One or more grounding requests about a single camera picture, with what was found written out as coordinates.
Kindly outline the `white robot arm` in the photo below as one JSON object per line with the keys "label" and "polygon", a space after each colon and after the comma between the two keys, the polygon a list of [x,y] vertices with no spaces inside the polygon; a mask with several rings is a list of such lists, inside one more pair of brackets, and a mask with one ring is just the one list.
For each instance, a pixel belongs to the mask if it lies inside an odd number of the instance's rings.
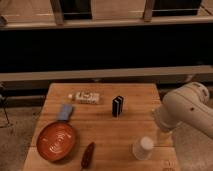
{"label": "white robot arm", "polygon": [[206,103],[210,93],[199,82],[190,82],[166,93],[153,117],[162,132],[170,132],[186,123],[213,140],[213,109]]}

